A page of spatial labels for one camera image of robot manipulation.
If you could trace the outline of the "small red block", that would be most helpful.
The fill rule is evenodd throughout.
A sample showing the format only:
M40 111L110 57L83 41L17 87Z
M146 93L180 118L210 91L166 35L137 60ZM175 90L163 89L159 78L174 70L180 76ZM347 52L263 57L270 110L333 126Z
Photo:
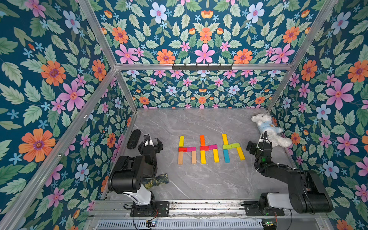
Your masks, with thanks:
M179 152L188 152L187 148L186 147L179 147L178 148L178 151Z

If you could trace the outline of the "orange block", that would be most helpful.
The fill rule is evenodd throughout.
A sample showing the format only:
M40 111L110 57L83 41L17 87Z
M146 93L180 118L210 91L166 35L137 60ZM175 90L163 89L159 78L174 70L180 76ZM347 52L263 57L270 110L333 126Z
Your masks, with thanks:
M204 135L200 135L200 144L201 146L205 146L206 143L205 143L205 136Z

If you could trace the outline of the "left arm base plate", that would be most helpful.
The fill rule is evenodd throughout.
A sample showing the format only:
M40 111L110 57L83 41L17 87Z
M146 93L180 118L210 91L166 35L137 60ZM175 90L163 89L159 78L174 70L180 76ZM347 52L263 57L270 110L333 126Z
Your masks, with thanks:
M148 205L139 206L133 204L130 216L131 217L168 217L170 209L170 202L155 201Z

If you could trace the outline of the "natural wood block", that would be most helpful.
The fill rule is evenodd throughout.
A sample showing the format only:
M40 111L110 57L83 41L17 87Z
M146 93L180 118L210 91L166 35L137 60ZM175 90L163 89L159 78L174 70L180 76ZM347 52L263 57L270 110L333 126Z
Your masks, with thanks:
M191 163L196 164L196 151L191 151Z
M182 151L179 151L178 152L178 165L183 164L183 159L184 159L184 153Z

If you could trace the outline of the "light green block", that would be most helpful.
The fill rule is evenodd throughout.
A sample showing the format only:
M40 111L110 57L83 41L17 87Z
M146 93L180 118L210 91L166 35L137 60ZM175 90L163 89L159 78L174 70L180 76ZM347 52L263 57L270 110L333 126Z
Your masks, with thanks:
M231 144L228 144L228 145L223 145L223 149L225 150L230 150L232 149L232 145Z

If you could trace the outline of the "magenta block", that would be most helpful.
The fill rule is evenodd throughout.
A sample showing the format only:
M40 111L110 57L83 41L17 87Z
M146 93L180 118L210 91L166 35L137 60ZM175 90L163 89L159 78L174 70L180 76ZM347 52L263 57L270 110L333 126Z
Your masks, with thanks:
M196 147L188 147L187 152L196 151Z
M218 146L217 145L209 145L209 150L214 150L217 149Z

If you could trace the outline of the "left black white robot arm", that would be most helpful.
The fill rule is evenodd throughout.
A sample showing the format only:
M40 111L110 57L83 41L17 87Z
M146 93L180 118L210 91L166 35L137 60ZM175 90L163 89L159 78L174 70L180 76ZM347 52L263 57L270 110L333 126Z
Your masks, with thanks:
M154 195L142 183L156 176L157 153L163 150L163 143L146 135L138 150L140 154L136 157L118 158L108 179L108 190L127 196L138 207L154 209Z

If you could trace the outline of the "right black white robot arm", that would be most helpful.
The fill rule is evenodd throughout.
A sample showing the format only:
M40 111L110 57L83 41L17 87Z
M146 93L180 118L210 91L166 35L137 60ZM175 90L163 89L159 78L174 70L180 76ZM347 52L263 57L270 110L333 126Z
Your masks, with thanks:
M329 213L333 204L315 171L292 168L272 161L272 142L264 132L259 141L248 142L246 150L255 156L254 167L264 177L287 184L287 193L263 193L259 199L261 212L267 209L289 209L299 214Z

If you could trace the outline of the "long yellow block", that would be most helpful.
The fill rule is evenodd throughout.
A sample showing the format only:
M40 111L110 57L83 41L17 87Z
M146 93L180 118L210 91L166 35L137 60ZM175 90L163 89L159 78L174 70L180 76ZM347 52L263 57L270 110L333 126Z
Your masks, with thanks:
M180 136L180 139L179 139L179 147L183 147L184 146L184 136Z

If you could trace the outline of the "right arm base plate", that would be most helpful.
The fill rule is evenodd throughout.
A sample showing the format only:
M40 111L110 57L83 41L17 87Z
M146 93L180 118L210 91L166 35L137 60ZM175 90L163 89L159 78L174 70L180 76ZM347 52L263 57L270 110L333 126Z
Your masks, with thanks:
M241 206L247 216L285 216L283 209L270 207L267 202L243 201Z

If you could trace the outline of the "teal block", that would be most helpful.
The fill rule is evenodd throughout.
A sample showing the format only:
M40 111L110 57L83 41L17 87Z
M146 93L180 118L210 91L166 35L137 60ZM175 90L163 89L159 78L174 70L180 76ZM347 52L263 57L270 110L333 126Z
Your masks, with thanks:
M224 149L223 150L223 154L224 154L224 161L225 161L225 163L230 163L229 151L227 149Z

